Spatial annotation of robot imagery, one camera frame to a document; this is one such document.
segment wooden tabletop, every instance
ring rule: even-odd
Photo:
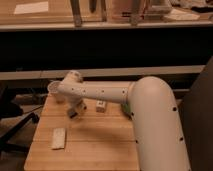
[[[26,171],[139,170],[131,120],[115,103],[105,113],[95,112],[96,100],[84,99],[87,110],[70,118],[67,102],[47,97],[33,143],[25,162]],[[52,150],[54,128],[67,130],[66,146]]]

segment small cube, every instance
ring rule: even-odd
[[[106,102],[98,100],[96,103],[96,112],[104,113],[106,111]]]

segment dark background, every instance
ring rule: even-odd
[[[0,71],[206,64],[213,27],[0,33]]]

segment black panel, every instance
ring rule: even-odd
[[[0,33],[0,71],[206,64],[213,27]]]
[[[193,171],[213,170],[213,57],[180,105]]]

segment floor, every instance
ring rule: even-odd
[[[22,101],[22,99],[18,99],[23,105],[21,105],[24,112],[31,111],[39,106],[39,105],[32,105],[26,104]],[[34,111],[36,114],[40,115],[42,108]],[[11,127],[13,127],[16,123],[18,123],[21,119],[26,117],[26,114],[17,118],[10,118],[10,119],[2,119],[0,122],[0,136],[7,132]],[[37,124],[32,123],[29,121],[12,139],[11,143],[20,144],[24,146],[30,146],[33,135],[35,132]],[[24,163],[25,163],[26,155],[23,153],[2,153],[0,158],[0,170],[1,171],[23,171],[24,170]]]

